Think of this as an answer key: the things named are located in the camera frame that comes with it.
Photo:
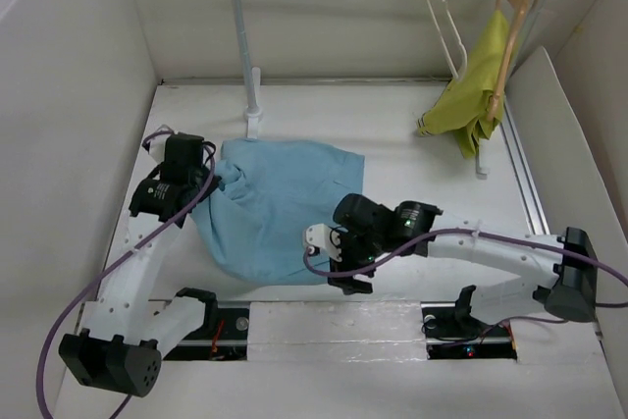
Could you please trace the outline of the light blue trousers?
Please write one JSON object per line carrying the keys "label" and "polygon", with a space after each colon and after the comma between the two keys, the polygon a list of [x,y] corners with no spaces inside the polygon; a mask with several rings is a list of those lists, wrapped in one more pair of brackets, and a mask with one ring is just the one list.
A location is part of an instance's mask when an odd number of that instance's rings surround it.
{"label": "light blue trousers", "polygon": [[317,286],[304,231],[331,225],[340,201],[363,190],[365,158],[310,140],[223,142],[218,187],[191,217],[216,265],[257,286]]}

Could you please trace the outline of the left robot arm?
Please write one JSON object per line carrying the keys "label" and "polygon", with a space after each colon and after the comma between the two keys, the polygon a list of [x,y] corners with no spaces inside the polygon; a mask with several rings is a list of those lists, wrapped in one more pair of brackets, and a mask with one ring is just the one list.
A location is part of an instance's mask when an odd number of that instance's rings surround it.
{"label": "left robot arm", "polygon": [[121,262],[107,269],[80,332],[64,335],[58,349],[81,385],[136,397],[151,392],[163,359],[185,337],[208,337],[219,323],[216,296],[202,289],[183,288],[164,308],[149,311],[170,246],[220,181],[212,142],[182,132],[156,135],[162,141],[147,138],[144,147],[163,158],[132,195]]}

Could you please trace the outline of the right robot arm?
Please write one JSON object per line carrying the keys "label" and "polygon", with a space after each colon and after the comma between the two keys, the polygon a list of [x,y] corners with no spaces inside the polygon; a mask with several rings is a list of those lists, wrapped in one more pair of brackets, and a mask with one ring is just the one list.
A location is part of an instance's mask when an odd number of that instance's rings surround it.
{"label": "right robot arm", "polygon": [[479,221],[455,218],[435,205],[406,200],[389,209],[364,195],[350,193],[337,206],[334,228],[316,225],[307,231],[314,250],[330,257],[340,274],[330,285],[345,294],[369,293],[369,283],[354,280],[359,272],[374,276],[376,259],[399,256],[457,259],[511,274],[491,286],[472,283],[454,302],[453,322],[474,335],[505,318],[545,310],[565,321],[590,323],[596,317],[598,270],[589,236],[569,227],[561,236],[524,239],[491,236]]}

